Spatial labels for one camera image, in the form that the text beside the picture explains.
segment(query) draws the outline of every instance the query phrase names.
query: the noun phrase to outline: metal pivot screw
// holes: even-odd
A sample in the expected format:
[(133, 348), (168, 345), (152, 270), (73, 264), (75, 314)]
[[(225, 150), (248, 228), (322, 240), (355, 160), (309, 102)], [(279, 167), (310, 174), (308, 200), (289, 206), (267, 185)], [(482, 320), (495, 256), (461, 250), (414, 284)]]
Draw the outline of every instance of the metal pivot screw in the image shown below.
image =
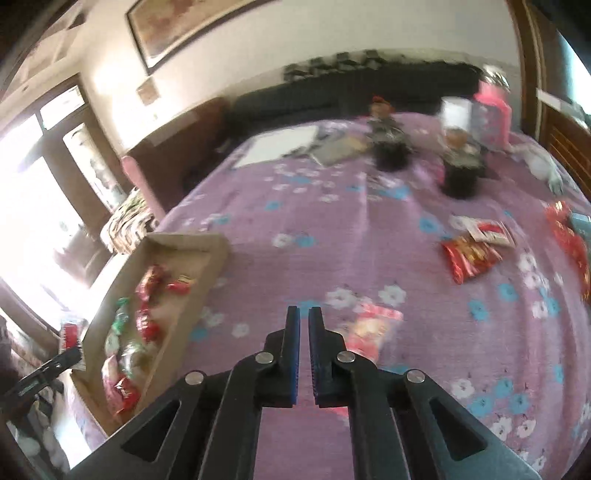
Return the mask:
[(188, 385), (199, 385), (203, 382), (204, 378), (205, 377), (201, 372), (189, 372), (185, 375), (185, 382), (187, 382)]
[(341, 363), (349, 364), (351, 362), (355, 362), (355, 354), (353, 352), (349, 352), (348, 350), (344, 350), (337, 353), (336, 359)]
[(275, 357), (273, 357), (272, 353), (269, 352), (258, 352), (257, 355), (255, 356), (255, 360), (257, 362), (257, 364), (261, 364), (261, 365), (268, 365), (270, 364)]
[(407, 373), (407, 378), (412, 383), (423, 383), (425, 381), (425, 374), (420, 370), (410, 370)]

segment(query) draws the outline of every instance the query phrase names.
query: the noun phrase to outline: cardboard box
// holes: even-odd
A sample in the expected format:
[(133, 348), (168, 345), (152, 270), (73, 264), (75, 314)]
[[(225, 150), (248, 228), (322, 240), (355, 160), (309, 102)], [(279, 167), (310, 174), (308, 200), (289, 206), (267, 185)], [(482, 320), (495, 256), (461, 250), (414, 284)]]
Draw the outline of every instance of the cardboard box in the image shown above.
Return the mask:
[(70, 374), (78, 396), (107, 436), (121, 427), (121, 423), (113, 419), (107, 409), (100, 374), (105, 362), (105, 339), (115, 318), (117, 300), (121, 297), (129, 297), (130, 300), (131, 318), (120, 338), (124, 346), (133, 338), (139, 339), (135, 328), (139, 299), (134, 291), (150, 265), (157, 263), (166, 267), (173, 277), (182, 274), (195, 279), (185, 296), (166, 290), (157, 294), (151, 311), (163, 337), (158, 354), (148, 366), (147, 380), (134, 411), (137, 414), (177, 379), (177, 370), (181, 366), (191, 330), (199, 321), (207, 294), (220, 274), (229, 250), (228, 240), (217, 233), (150, 233), (115, 278), (82, 339), (86, 371), (72, 370)]

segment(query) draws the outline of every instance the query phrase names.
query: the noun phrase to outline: purple bedsheet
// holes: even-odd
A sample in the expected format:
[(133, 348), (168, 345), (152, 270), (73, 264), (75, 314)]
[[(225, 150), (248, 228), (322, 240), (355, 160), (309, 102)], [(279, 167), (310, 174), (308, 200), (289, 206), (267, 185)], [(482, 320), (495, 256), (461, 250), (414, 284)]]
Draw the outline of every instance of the purple bedsheet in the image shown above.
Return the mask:
[[(422, 369), (544, 479), (559, 479), (587, 439), (591, 375), (579, 280), (544, 217), (553, 195), (524, 163), (495, 155), (499, 179), (481, 180), (471, 201), (450, 199), (436, 186), (437, 119), (397, 119), (419, 147), (402, 172), (381, 174), (369, 157), (326, 169), (287, 158), (233, 170), (243, 145), (167, 215), (161, 231), (222, 232), (233, 248), (179, 373), (223, 371), (260, 350), (288, 305), (303, 319), (319, 305), (327, 327), (343, 331), (370, 299), (404, 314), (379, 367)], [(512, 136), (523, 141), (531, 140)], [(591, 213), (580, 193), (567, 197)], [(440, 247), (459, 233), (452, 215), (501, 220), (517, 247), (455, 285)], [(314, 406), (306, 320), (301, 344), (298, 404), (263, 412), (255, 478), (352, 479), (346, 421)]]

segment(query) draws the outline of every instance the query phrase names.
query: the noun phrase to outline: white wall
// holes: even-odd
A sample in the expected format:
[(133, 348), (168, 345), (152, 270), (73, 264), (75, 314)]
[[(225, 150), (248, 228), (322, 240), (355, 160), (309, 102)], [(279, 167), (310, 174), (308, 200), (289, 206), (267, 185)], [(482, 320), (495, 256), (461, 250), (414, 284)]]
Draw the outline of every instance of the white wall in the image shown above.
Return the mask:
[(519, 65), (505, 0), (275, 0), (215, 28), (164, 63), (153, 75), (162, 98), (147, 109), (135, 94), (147, 76), (125, 20), (134, 2), (98, 2), (81, 63), (90, 100), (119, 152), (235, 83), (316, 56), (436, 48)]

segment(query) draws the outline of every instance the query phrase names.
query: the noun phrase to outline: framed painting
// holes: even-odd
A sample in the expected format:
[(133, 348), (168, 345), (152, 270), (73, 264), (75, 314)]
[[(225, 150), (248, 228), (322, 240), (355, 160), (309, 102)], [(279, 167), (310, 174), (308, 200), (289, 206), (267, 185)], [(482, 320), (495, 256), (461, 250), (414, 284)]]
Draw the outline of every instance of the framed painting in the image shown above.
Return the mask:
[(151, 74), (188, 43), (274, 0), (138, 0), (127, 12), (139, 56)]

